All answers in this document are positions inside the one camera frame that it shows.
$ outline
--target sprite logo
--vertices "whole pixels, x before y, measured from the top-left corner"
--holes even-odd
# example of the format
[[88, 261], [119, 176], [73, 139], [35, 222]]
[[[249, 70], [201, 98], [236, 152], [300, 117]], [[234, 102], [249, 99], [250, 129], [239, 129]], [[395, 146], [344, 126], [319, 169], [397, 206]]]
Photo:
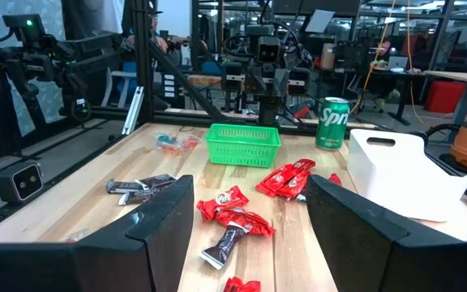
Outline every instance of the sprite logo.
[[329, 125], [345, 125], [348, 118], [349, 111], [347, 111], [347, 114], [337, 114], [333, 113], [332, 109], [325, 108], [322, 111], [322, 117], [320, 118], [320, 121], [323, 122], [327, 127]]

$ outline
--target floor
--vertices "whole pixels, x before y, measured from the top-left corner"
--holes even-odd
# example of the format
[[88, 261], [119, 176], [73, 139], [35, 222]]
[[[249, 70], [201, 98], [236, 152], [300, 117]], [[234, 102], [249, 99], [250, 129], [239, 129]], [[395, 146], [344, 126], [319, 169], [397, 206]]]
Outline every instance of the floor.
[[[396, 110], [397, 105], [387, 105], [387, 111], [396, 112]], [[392, 129], [399, 132], [426, 131], [434, 125], [438, 125], [440, 123], [449, 123], [452, 121], [451, 114], [428, 113], [421, 107], [416, 107], [416, 110], [419, 118], [422, 121], [419, 121], [418, 118], [414, 115], [411, 105], [407, 105], [405, 108], [404, 118], [412, 123], [408, 127], [391, 118], [388, 114], [386, 114], [386, 111], [384, 114], [379, 114], [370, 109], [360, 113], [359, 117], [364, 118], [370, 122], [391, 127]], [[88, 123], [88, 126], [95, 126], [102, 122], [104, 121], [92, 120]], [[41, 169], [44, 174], [43, 181], [46, 182], [55, 177], [57, 174], [61, 173], [63, 170], [66, 170], [77, 162], [83, 160], [90, 153], [104, 147], [109, 142], [110, 135], [121, 134], [122, 127], [123, 122], [121, 121], [108, 121], [101, 124], [96, 129], [87, 131], [82, 135], [80, 134], [82, 129], [71, 129], [60, 135], [56, 135], [55, 137], [42, 141], [39, 144], [33, 145], [32, 147], [24, 149], [24, 154], [32, 155], [33, 153], [47, 148], [60, 140], [66, 139], [70, 136], [75, 136], [75, 138], [69, 140], [68, 142], [60, 144], [59, 146], [38, 155], [40, 158], [38, 163], [41, 164]], [[438, 134], [432, 136], [432, 139], [443, 140], [444, 137], [445, 136], [443, 134]], [[447, 144], [438, 143], [431, 143], [429, 146], [430, 151], [433, 152], [436, 156], [441, 153], [448, 152], [448, 148], [449, 147]], [[19, 158], [17, 157], [3, 157], [0, 159], [0, 169], [18, 160]]]

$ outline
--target wall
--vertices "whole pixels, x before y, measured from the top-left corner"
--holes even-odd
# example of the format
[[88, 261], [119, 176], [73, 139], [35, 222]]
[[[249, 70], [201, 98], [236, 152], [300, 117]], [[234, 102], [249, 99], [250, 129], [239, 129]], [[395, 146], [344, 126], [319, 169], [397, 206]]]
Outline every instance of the wall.
[[[54, 35], [59, 40], [64, 40], [64, 24], [62, 21], [62, 4], [61, 0], [16, 0], [6, 1], [0, 0], [0, 37], [8, 33], [8, 28], [2, 20], [2, 15], [19, 15], [37, 13], [41, 16], [47, 33]], [[21, 43], [13, 36], [11, 39], [0, 43], [0, 48], [6, 46], [21, 46]], [[55, 122], [61, 119], [58, 110], [62, 106], [61, 90], [54, 82], [35, 82], [32, 81], [38, 88], [39, 94], [37, 99], [41, 105], [41, 109], [45, 116], [46, 122]], [[12, 85], [12, 98], [14, 101], [15, 112], [19, 120], [19, 129], [21, 135], [35, 129], [32, 119], [23, 99]]]
[[158, 0], [158, 32], [168, 30], [170, 35], [191, 35], [191, 0]]

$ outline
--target green basket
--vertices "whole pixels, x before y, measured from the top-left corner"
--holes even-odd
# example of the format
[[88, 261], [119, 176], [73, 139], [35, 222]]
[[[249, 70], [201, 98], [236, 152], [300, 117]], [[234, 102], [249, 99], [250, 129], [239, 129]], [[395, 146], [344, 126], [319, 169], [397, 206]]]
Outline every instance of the green basket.
[[213, 124], [207, 137], [212, 163], [270, 167], [281, 146], [276, 128]]

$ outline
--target green soda can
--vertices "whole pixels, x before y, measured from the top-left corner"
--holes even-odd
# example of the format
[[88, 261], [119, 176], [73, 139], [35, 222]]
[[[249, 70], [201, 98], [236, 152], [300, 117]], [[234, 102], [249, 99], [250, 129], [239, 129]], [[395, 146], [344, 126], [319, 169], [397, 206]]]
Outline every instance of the green soda can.
[[339, 97], [326, 97], [320, 111], [316, 130], [316, 147], [337, 150], [344, 143], [345, 128], [349, 118], [349, 102]]

